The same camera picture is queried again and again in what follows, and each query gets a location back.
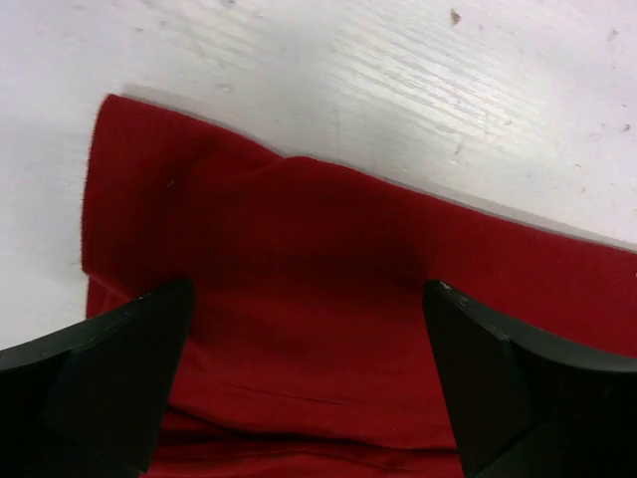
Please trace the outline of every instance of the red fabric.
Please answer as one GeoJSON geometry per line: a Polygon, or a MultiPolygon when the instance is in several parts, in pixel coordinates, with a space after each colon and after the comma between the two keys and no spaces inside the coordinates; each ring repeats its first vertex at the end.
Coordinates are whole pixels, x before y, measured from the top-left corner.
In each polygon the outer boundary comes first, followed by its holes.
{"type": "Polygon", "coordinates": [[[637,356],[629,252],[115,96],[91,150],[83,260],[89,316],[195,283],[153,477],[460,477],[426,279],[637,356]]]}

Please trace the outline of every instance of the felt fabric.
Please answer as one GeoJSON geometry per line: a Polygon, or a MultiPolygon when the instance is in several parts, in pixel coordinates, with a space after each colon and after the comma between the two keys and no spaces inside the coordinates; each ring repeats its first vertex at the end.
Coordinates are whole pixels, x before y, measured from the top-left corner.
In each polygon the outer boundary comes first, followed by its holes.
{"type": "Polygon", "coordinates": [[[83,264],[89,317],[171,279],[195,284],[153,477],[461,477],[427,279],[637,356],[630,252],[116,96],[91,149],[83,264]]]}

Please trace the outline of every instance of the white surface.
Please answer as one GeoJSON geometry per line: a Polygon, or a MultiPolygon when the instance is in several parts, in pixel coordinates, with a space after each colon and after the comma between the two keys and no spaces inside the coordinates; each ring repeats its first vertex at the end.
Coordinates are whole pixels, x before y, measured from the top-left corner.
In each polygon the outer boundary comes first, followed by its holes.
{"type": "Polygon", "coordinates": [[[637,249],[635,18],[632,0],[3,0],[0,349],[83,316],[108,92],[637,249]]]}

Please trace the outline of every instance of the stain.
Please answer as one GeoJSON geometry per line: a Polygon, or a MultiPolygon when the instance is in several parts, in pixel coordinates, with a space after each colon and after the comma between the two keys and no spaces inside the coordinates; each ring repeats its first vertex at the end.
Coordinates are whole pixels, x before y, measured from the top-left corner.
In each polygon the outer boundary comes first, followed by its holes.
{"type": "Polygon", "coordinates": [[[441,132],[445,132],[448,134],[453,134],[456,133],[457,131],[455,129],[453,129],[452,127],[447,126],[446,124],[442,124],[442,123],[437,123],[436,124],[436,129],[438,129],[441,132]]]}
{"type": "Polygon", "coordinates": [[[219,85],[217,85],[217,90],[223,93],[232,93],[235,91],[232,85],[229,85],[227,83],[220,83],[219,85]]]}
{"type": "Polygon", "coordinates": [[[453,8],[449,11],[449,19],[451,20],[452,27],[455,27],[462,21],[462,17],[453,8]]]}
{"type": "Polygon", "coordinates": [[[612,41],[614,41],[617,38],[617,35],[619,35],[619,32],[617,30],[615,30],[614,28],[610,30],[610,32],[608,32],[608,36],[606,37],[606,41],[608,43],[611,43],[612,41]]]}

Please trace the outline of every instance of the white wooden table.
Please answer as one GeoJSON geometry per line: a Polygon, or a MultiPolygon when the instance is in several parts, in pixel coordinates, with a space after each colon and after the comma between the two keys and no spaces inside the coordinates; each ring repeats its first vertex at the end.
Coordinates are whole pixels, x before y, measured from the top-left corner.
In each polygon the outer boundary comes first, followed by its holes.
{"type": "Polygon", "coordinates": [[[0,349],[83,316],[82,190],[109,92],[637,250],[635,12],[632,0],[3,0],[0,349]]]}

